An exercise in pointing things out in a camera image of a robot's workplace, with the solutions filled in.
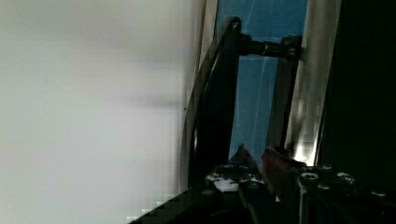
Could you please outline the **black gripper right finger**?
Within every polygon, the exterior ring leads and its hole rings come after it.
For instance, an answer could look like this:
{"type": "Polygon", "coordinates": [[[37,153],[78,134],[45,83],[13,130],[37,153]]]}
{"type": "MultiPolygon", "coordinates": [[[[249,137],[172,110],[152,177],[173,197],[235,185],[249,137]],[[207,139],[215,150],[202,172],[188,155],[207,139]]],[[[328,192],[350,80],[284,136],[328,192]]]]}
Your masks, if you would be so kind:
{"type": "Polygon", "coordinates": [[[358,188],[358,178],[329,164],[308,166],[268,147],[262,175],[298,224],[395,224],[395,190],[358,188]]]}

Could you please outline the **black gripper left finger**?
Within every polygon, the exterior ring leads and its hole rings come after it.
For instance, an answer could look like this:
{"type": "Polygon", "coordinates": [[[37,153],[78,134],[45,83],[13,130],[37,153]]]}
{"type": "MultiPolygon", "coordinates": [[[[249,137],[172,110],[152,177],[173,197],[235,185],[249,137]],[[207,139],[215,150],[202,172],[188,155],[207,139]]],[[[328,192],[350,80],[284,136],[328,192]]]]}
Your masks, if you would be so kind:
{"type": "Polygon", "coordinates": [[[205,184],[220,192],[237,192],[239,185],[245,182],[264,183],[257,162],[244,144],[225,164],[216,166],[205,177],[205,184]]]}

